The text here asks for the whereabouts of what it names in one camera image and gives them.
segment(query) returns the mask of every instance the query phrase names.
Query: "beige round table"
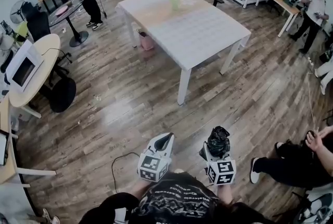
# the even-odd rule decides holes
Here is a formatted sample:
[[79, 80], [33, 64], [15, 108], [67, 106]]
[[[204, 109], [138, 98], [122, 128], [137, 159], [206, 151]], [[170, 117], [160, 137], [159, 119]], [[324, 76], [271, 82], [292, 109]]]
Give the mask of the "beige round table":
[[34, 115], [35, 117], [41, 118], [42, 115], [31, 109], [27, 104], [40, 90], [51, 73], [59, 55], [59, 51], [56, 49], [60, 49], [60, 38], [56, 34], [50, 34], [35, 42], [34, 46], [42, 55], [44, 61], [36, 73], [32, 76], [23, 92], [19, 92], [13, 86], [10, 86], [9, 100], [12, 106], [21, 107], [23, 110]]

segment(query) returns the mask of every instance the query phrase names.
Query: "white t-shirt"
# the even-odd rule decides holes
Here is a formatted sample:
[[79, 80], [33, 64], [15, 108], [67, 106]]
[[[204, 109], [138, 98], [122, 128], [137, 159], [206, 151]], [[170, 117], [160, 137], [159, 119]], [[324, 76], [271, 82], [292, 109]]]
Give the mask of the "white t-shirt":
[[310, 5], [306, 14], [319, 26], [322, 24], [323, 20], [321, 18], [317, 19], [315, 13], [325, 14], [326, 2], [325, 0], [310, 0]]

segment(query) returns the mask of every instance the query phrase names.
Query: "pink bag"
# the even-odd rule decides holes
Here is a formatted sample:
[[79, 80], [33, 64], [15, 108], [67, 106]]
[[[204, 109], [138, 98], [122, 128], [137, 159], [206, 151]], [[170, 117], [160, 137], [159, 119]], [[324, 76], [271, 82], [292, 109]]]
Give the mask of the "pink bag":
[[152, 40], [152, 38], [144, 31], [139, 30], [138, 33], [139, 33], [140, 43], [141, 43], [142, 48], [145, 51], [153, 49], [154, 41]]

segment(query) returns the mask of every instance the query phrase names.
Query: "flower vase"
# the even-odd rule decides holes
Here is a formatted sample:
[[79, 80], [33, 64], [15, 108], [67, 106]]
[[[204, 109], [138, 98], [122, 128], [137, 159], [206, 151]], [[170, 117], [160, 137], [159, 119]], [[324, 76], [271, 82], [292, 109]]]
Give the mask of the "flower vase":
[[171, 0], [171, 6], [173, 11], [178, 11], [179, 0]]

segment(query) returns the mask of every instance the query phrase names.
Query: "computer monitor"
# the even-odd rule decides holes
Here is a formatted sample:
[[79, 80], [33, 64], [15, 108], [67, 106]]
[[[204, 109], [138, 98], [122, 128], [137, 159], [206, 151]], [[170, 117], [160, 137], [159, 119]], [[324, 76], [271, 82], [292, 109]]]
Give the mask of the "computer monitor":
[[26, 40], [6, 69], [10, 85], [19, 92], [23, 92], [43, 60], [35, 46]]

